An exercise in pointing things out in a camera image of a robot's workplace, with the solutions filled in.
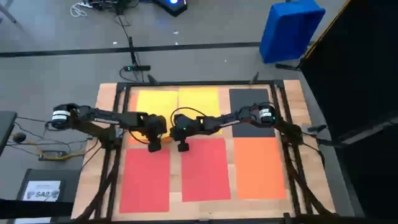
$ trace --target label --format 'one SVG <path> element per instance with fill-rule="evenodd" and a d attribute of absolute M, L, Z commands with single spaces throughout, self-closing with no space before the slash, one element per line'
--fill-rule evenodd
<path fill-rule="evenodd" d="M 102 119 L 102 118 L 94 118 L 94 121 L 107 123 L 107 124 L 119 124 L 119 121 L 111 121 L 111 120 Z"/>
<path fill-rule="evenodd" d="M 265 116 L 272 116 L 272 113 L 269 112 L 269 109 L 260 110 L 260 118 Z"/>
<path fill-rule="evenodd" d="M 67 112 L 67 111 L 54 111 L 52 114 L 53 115 L 67 115 L 67 116 L 70 116 L 70 112 Z"/>
<path fill-rule="evenodd" d="M 231 122 L 228 122 L 228 123 L 225 123 L 225 124 L 221 124 L 220 125 L 220 127 L 226 127 L 226 126 L 229 126 L 229 125 L 232 125 L 232 124 L 238 124 L 238 123 L 240 123 L 240 121 L 231 121 Z"/>
<path fill-rule="evenodd" d="M 53 120 L 55 120 L 55 119 L 64 119 L 64 120 L 66 120 L 67 117 L 65 115 L 55 115 L 55 116 L 52 116 L 52 119 Z"/>

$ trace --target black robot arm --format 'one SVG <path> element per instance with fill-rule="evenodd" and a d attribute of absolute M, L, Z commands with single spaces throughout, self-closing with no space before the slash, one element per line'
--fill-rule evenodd
<path fill-rule="evenodd" d="M 211 135 L 221 128 L 239 123 L 249 123 L 258 128 L 276 128 L 283 134 L 283 140 L 291 144 L 302 144 L 303 137 L 299 126 L 289 124 L 282 118 L 278 118 L 275 109 L 269 103 L 253 104 L 242 107 L 239 111 L 224 114 L 219 117 L 197 116 L 190 119 L 183 114 L 174 116 L 174 123 L 170 129 L 170 136 L 175 141 L 180 141 L 178 150 L 180 152 L 189 150 L 185 139 L 197 134 Z"/>
<path fill-rule="evenodd" d="M 102 128 L 92 121 L 115 124 L 127 131 L 140 132 L 149 140 L 150 152 L 160 150 L 158 136 L 167 132 L 163 116 L 144 112 L 115 113 L 73 103 L 56 106 L 53 109 L 51 125 L 57 130 L 76 129 L 97 137 L 103 147 L 114 147 L 121 143 L 114 128 Z"/>

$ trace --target concrete floor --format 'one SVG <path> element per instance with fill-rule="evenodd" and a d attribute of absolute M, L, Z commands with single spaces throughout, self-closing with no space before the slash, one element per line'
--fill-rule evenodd
<path fill-rule="evenodd" d="M 0 0 L 18 20 L 18 24 L 7 18 L 1 21 L 0 52 L 128 46 L 122 28 L 113 21 L 112 13 L 85 9 L 87 17 L 72 17 L 69 9 L 76 2 L 35 0 L 26 4 L 23 0 Z M 177 18 L 153 4 L 140 3 L 126 12 L 126 19 L 132 24 L 126 30 L 137 47 L 258 42 L 269 9 L 276 2 L 283 1 L 229 0 L 226 3 L 189 0 L 188 10 Z M 317 0 L 326 9 L 326 15 L 313 40 L 323 32 L 344 2 Z M 160 81 L 248 80 L 256 72 L 263 80 L 300 79 L 313 124 L 324 123 L 302 74 L 264 65 L 257 47 L 140 52 L 139 57 L 141 64 L 152 66 L 150 74 Z M 13 110 L 19 116 L 48 120 L 52 108 L 61 103 L 94 105 L 99 84 L 122 81 L 118 71 L 129 62 L 130 56 L 126 53 L 0 58 L 0 110 Z M 44 130 L 41 123 L 19 119 L 17 122 L 35 133 L 41 134 Z M 84 139 L 85 136 L 77 131 L 65 131 L 62 134 L 49 133 L 46 137 L 67 142 Z M 56 149 L 66 150 L 63 146 Z M 322 146 L 321 150 L 326 157 L 326 174 L 336 210 L 341 215 L 352 215 L 353 209 L 334 149 Z M 0 157 L 0 198 L 15 199 L 28 168 L 79 169 L 81 163 L 82 158 L 67 162 L 39 162 L 34 156 L 7 147 Z"/>

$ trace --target blue box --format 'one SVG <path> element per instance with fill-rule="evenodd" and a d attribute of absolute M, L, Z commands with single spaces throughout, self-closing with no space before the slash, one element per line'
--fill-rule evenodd
<path fill-rule="evenodd" d="M 274 4 L 260 44 L 264 63 L 300 58 L 323 15 L 314 0 Z"/>

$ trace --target wooden table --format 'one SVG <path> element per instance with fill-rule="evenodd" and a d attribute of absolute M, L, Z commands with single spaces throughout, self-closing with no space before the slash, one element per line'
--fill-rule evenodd
<path fill-rule="evenodd" d="M 290 113 L 294 124 L 309 125 L 310 117 L 307 106 L 303 96 L 300 81 L 298 80 L 284 80 L 285 91 L 290 106 Z M 163 86 L 163 87 L 134 87 L 130 91 L 130 99 L 137 98 L 139 90 L 175 90 L 182 86 Z M 229 89 L 230 88 L 262 88 L 268 89 L 270 102 L 273 103 L 271 88 L 269 85 L 222 85 L 218 86 L 220 99 L 221 114 L 230 113 L 229 107 Z M 102 110 L 112 111 L 114 97 L 116 94 L 115 83 L 101 84 L 98 92 L 96 107 Z M 281 92 L 277 91 L 278 102 L 281 107 L 282 116 L 285 116 L 283 110 L 283 102 L 281 100 Z M 231 189 L 231 200 L 207 201 L 207 202 L 182 202 L 181 193 L 181 155 L 177 151 L 176 142 L 169 143 L 168 147 L 171 151 L 171 167 L 170 167 L 170 210 L 163 213 L 119 213 L 119 202 L 121 199 L 121 186 L 123 180 L 124 156 L 126 150 L 131 148 L 128 145 L 128 137 L 125 136 L 123 141 L 123 148 L 121 153 L 121 160 L 119 166 L 118 183 L 116 187 L 116 197 L 113 210 L 112 220 L 198 220 L 198 219 L 229 219 L 229 218 L 275 218 L 282 217 L 283 213 L 289 212 L 294 216 L 293 205 L 290 196 L 290 189 L 287 180 L 287 174 L 284 170 L 284 183 L 286 190 L 286 199 L 280 200 L 240 200 L 236 194 L 236 173 L 233 158 L 233 141 L 232 128 L 227 127 L 223 129 L 222 133 L 226 142 L 227 163 L 229 186 Z M 304 136 L 304 142 L 316 147 L 316 142 L 309 136 Z M 90 141 L 87 148 L 90 148 L 94 141 Z M 317 152 L 307 146 L 300 146 L 300 155 L 302 158 L 303 169 L 307 184 L 315 196 L 321 201 L 324 206 L 330 211 L 334 212 L 333 201 L 330 195 L 328 182 L 325 172 L 323 170 L 321 159 Z M 281 161 L 284 165 L 283 153 L 281 143 L 279 141 L 279 150 Z M 92 150 L 85 156 L 85 161 L 91 157 Z M 100 150 L 97 155 L 84 167 L 80 175 L 80 181 L 73 208 L 72 218 L 79 216 L 86 206 L 93 199 L 101 177 L 101 169 L 104 160 L 104 150 Z M 302 212 L 305 213 L 304 202 L 300 188 L 296 184 Z M 109 189 L 104 196 L 102 216 L 106 214 L 106 207 L 108 205 Z"/>

